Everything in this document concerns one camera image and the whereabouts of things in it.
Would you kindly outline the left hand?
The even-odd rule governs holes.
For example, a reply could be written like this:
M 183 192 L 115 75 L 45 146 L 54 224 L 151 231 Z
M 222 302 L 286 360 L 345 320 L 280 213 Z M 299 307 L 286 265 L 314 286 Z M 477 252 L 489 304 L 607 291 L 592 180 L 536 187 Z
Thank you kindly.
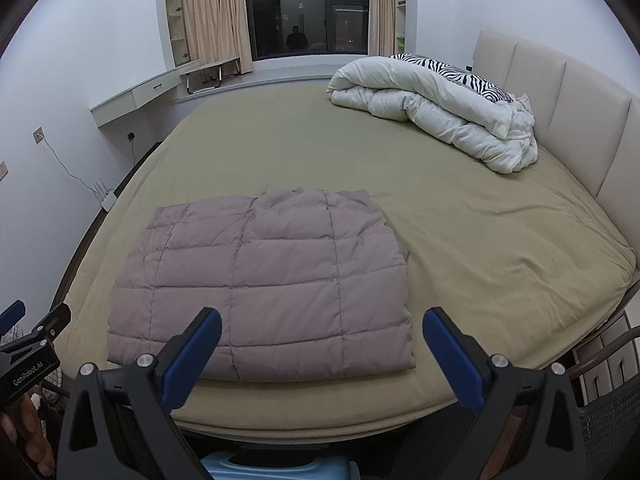
M 13 444 L 21 437 L 20 430 L 22 430 L 24 434 L 22 439 L 25 442 L 24 451 L 30 463 L 37 467 L 43 477 L 50 477 L 54 474 L 55 463 L 52 448 L 43 434 L 38 411 L 28 394 L 22 396 L 17 415 L 1 414 L 1 427 Z

